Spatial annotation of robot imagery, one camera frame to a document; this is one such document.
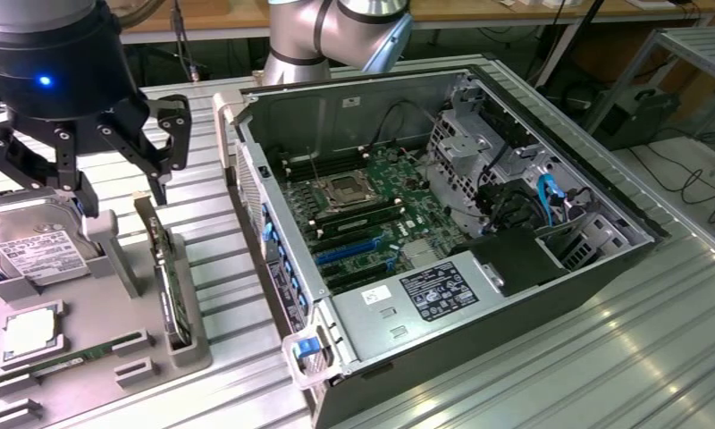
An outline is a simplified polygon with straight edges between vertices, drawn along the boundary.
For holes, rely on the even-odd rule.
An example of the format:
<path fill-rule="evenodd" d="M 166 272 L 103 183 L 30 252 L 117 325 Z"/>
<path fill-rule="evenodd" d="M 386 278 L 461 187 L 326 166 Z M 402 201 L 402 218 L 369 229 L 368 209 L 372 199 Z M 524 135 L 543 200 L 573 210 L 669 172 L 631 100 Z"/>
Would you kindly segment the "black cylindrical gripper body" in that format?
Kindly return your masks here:
<path fill-rule="evenodd" d="M 10 120 L 147 117 L 103 1 L 0 1 L 0 100 Z"/>

